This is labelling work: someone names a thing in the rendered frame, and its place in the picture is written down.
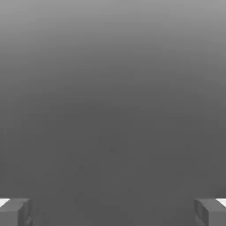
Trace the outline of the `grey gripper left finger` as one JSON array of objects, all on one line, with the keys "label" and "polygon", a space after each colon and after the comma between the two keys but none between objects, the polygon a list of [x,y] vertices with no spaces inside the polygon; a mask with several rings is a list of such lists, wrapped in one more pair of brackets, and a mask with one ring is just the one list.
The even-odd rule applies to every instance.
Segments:
[{"label": "grey gripper left finger", "polygon": [[32,199],[0,198],[0,226],[33,226]]}]

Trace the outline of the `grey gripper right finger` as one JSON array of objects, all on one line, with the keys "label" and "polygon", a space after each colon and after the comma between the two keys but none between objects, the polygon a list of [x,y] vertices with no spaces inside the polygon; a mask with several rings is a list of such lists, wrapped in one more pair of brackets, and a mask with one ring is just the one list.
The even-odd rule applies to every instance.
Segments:
[{"label": "grey gripper right finger", "polygon": [[226,226],[226,198],[194,199],[197,226]]}]

